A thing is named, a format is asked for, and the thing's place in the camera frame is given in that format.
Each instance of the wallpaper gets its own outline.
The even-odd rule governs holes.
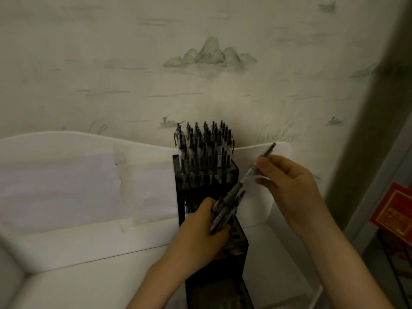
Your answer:
[[[0,0],[0,138],[224,120],[328,188],[406,0]]]

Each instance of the hand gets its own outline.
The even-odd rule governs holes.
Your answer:
[[[208,197],[195,213],[188,214],[162,258],[177,268],[182,282],[211,262],[229,238],[228,224],[220,232],[210,234],[214,204],[215,201]]]
[[[305,167],[279,155],[258,158],[257,167],[258,174],[267,178],[255,181],[269,189],[287,223],[301,239],[313,228],[334,223],[315,179]]]

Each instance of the red box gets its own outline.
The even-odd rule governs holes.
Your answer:
[[[412,246],[412,191],[392,183],[370,221]]]

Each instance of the painted mountain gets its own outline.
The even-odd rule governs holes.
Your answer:
[[[211,36],[205,41],[200,51],[191,48],[183,57],[171,57],[162,66],[170,69],[206,72],[206,76],[215,77],[222,71],[244,71],[248,66],[257,62],[257,59],[250,54],[238,54],[232,47],[222,51],[219,40]]]

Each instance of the black pen holder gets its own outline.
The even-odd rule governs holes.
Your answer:
[[[189,213],[197,210],[206,197],[219,199],[229,192],[239,180],[239,168],[233,161],[231,161],[231,166],[226,168],[182,173],[178,155],[173,155],[173,165],[179,225],[182,225]],[[199,303],[202,303],[202,308],[211,308],[228,301],[228,297],[234,305],[239,304],[239,308],[253,308],[242,279],[249,246],[248,239],[236,216],[233,216],[228,223],[231,225],[230,238],[222,250],[211,263],[186,281],[189,309],[197,308]],[[217,292],[222,286],[228,291],[227,293]],[[214,296],[204,299],[204,296],[209,293]]]

